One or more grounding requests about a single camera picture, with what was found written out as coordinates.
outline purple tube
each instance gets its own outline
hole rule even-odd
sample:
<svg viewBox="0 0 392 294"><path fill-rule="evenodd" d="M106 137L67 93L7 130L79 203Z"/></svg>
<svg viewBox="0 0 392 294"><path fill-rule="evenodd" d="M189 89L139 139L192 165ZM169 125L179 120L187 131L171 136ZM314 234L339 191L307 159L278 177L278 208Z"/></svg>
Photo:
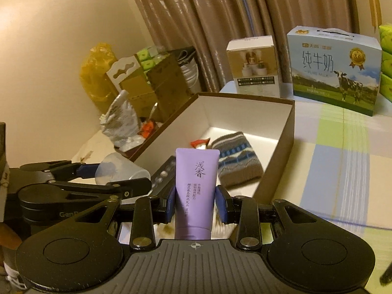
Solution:
<svg viewBox="0 0 392 294"><path fill-rule="evenodd" d="M176 239L211 239L219 153L176 149Z"/></svg>

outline open box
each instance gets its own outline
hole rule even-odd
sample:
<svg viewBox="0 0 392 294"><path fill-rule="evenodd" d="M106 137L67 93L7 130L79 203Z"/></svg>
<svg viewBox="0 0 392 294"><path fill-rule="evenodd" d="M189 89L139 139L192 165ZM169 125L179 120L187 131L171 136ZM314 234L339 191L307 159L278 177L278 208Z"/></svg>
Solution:
<svg viewBox="0 0 392 294"><path fill-rule="evenodd" d="M242 131L259 158L264 175L229 188L232 196L253 196L269 204L278 187L294 141L294 101L240 94L198 93L174 113L131 157L155 173L176 148L197 139Z"/></svg>

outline curtain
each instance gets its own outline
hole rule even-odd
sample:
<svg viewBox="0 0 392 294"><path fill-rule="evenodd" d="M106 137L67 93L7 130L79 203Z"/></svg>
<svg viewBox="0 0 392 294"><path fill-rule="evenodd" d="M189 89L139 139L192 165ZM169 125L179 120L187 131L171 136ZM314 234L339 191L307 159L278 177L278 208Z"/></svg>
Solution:
<svg viewBox="0 0 392 294"><path fill-rule="evenodd" d="M226 55L230 40L272 35L279 77L291 82L286 34L296 25L354 29L349 0L136 0L155 44L195 46L202 80L218 92L233 79Z"/></svg>

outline tube cap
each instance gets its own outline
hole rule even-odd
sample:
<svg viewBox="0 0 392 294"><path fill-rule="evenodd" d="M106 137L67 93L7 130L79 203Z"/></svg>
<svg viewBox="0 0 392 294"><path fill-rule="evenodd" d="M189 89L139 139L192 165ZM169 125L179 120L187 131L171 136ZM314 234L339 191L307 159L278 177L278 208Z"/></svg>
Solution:
<svg viewBox="0 0 392 294"><path fill-rule="evenodd" d="M174 238L177 240L211 240L211 230L197 227L177 228Z"/></svg>

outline green package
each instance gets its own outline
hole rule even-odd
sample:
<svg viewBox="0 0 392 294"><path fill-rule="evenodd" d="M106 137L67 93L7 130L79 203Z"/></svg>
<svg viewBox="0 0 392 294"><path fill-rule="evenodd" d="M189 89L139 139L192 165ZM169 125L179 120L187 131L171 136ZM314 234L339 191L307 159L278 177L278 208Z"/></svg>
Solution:
<svg viewBox="0 0 392 294"><path fill-rule="evenodd" d="M141 62L143 70L150 70L155 66L155 62L154 60L147 60L147 61L143 61Z"/></svg>
<svg viewBox="0 0 392 294"><path fill-rule="evenodd" d="M380 25L381 48L392 54L392 24Z"/></svg>
<svg viewBox="0 0 392 294"><path fill-rule="evenodd" d="M392 78L392 55L383 51L381 72Z"/></svg>
<svg viewBox="0 0 392 294"><path fill-rule="evenodd" d="M392 78L381 74L380 94L392 101Z"/></svg>
<svg viewBox="0 0 392 294"><path fill-rule="evenodd" d="M136 55L140 62L151 59L150 52L148 51L148 49L140 50L136 53Z"/></svg>

